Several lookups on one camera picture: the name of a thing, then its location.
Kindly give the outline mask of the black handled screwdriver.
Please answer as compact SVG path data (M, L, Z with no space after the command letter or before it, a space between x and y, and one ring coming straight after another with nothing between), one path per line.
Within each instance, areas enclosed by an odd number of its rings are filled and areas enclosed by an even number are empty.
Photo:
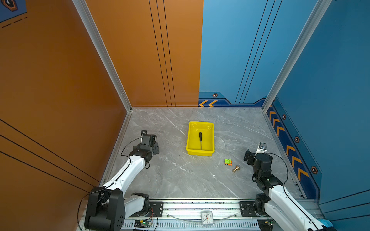
M202 132L199 132L200 150L202 150Z

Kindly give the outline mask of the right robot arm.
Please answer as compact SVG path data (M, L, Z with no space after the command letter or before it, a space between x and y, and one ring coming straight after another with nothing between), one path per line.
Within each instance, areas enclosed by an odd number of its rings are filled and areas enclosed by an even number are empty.
M265 149L255 154L249 150L245 152L244 161L253 167L252 181L262 191L254 201L255 213L271 217L284 231L334 231L331 222L311 215L272 174L274 155L266 153Z

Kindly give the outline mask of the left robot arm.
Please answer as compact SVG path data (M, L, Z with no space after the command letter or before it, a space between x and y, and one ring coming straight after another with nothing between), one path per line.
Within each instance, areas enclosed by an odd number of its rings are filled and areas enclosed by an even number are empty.
M140 143L133 147L128 160L117 174L101 187L94 187L88 197L84 227L92 231L119 231L126 218L149 212L149 196L133 193L129 198L124 195L143 170L150 167L150 160L160 153L157 136L141 131Z

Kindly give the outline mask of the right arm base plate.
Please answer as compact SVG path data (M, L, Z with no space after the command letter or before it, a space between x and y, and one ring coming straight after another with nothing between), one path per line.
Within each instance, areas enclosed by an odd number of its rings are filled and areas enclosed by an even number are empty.
M242 217L266 217L267 214L263 211L258 211L255 202L240 201L240 212Z

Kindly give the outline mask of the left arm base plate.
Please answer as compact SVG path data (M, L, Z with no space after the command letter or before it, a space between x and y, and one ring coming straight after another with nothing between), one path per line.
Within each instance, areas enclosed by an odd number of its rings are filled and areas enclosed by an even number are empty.
M149 210L148 212L137 212L133 215L131 215L131 218L149 218L152 216L152 212L156 214L158 218L163 216L163 201L150 201L149 202Z

